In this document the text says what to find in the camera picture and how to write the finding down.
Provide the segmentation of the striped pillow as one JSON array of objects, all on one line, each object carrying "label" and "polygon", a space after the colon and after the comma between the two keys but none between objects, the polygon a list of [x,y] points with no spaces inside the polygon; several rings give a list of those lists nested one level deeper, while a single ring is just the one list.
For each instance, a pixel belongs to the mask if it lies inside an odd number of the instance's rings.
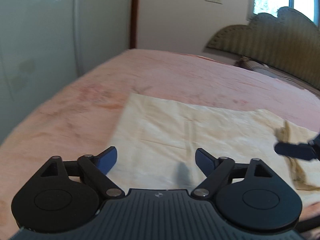
[{"label": "striped pillow", "polygon": [[237,67],[244,68],[246,70],[250,70],[274,79],[284,81],[300,89],[312,90],[312,87],[307,83],[305,83],[304,81],[298,78],[295,78],[289,74],[286,74],[284,72],[278,71],[274,68],[271,68],[266,64],[262,64],[260,62],[254,61],[245,56],[242,56],[238,61],[236,61],[235,65]]}]

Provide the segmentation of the brown wooden door frame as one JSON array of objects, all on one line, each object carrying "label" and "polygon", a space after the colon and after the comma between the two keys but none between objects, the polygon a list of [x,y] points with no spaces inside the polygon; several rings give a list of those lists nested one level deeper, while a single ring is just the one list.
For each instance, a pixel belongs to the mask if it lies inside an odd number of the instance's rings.
[{"label": "brown wooden door frame", "polygon": [[138,6],[139,0],[131,0],[130,49],[135,49],[137,46]]}]

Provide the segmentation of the pink bed blanket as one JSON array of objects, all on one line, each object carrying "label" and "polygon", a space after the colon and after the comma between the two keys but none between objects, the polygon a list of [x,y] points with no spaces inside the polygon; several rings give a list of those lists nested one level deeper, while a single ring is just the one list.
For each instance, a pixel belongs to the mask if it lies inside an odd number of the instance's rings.
[{"label": "pink bed blanket", "polygon": [[17,191],[52,155],[72,160],[104,150],[130,93],[232,110],[266,109],[319,129],[319,99],[307,90],[202,56],[128,50],[59,91],[1,144],[1,239],[18,231],[11,213]]}]

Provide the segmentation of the cream white pants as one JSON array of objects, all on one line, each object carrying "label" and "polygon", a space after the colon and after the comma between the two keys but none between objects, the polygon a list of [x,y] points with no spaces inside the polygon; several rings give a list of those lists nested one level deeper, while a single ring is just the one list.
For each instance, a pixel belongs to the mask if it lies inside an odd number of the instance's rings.
[{"label": "cream white pants", "polygon": [[239,163],[262,159],[300,193],[319,191],[319,162],[277,155],[279,137],[307,142],[315,132],[267,111],[188,105],[131,94],[111,144],[118,151],[109,177],[120,187],[192,189],[204,179],[195,163],[202,148]]}]

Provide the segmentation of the olive green padded headboard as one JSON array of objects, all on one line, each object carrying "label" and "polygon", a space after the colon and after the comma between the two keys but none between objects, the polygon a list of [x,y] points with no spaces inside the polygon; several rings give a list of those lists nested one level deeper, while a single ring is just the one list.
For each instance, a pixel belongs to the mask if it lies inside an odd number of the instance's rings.
[{"label": "olive green padded headboard", "polygon": [[259,13],[247,25],[226,26],[206,47],[249,57],[319,88],[319,27],[290,7],[281,7],[277,16]]}]

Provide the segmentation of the white wardrobe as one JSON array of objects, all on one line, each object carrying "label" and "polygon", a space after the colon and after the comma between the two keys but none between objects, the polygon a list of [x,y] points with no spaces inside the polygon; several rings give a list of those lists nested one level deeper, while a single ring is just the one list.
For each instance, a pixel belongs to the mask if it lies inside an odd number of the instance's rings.
[{"label": "white wardrobe", "polygon": [[1,0],[1,138],[129,47],[131,0]]}]

